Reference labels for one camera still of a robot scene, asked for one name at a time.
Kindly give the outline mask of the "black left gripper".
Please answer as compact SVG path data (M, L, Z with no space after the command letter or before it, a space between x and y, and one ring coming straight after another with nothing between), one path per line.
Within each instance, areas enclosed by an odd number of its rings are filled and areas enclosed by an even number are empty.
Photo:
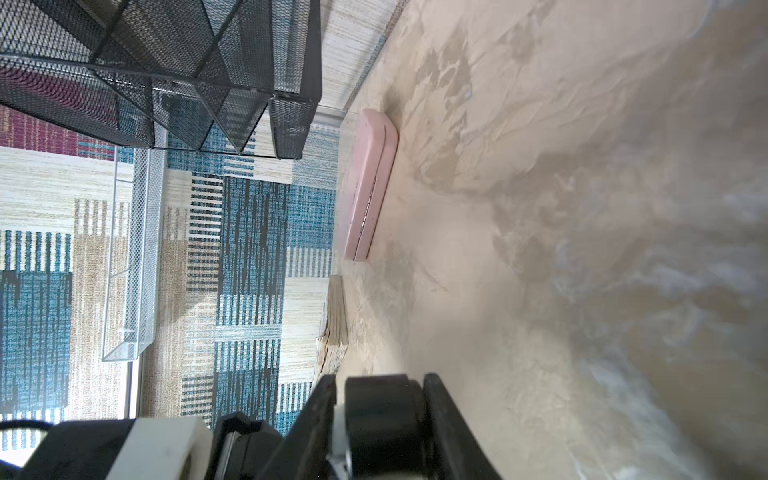
M242 412L220 417L205 479L256 479L267 465L283 436L264 420Z

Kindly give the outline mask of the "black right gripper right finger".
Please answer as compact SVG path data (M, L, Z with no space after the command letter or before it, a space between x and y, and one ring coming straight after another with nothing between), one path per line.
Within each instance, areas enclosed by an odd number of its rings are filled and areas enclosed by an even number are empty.
M428 373L423 381L433 454L434 479L496 479L501 476L483 452L441 378Z

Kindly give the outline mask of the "black stapler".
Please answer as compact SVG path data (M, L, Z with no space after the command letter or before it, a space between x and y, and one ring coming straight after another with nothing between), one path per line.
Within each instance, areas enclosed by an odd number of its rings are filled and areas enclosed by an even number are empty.
M404 374L347 378L327 455L333 477L425 478L425 416L421 386Z

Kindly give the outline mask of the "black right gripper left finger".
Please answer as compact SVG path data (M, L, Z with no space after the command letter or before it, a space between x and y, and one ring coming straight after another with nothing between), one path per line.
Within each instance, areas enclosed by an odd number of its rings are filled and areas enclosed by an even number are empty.
M331 467L327 456L336 403L335 376L324 375L256 479L328 479Z

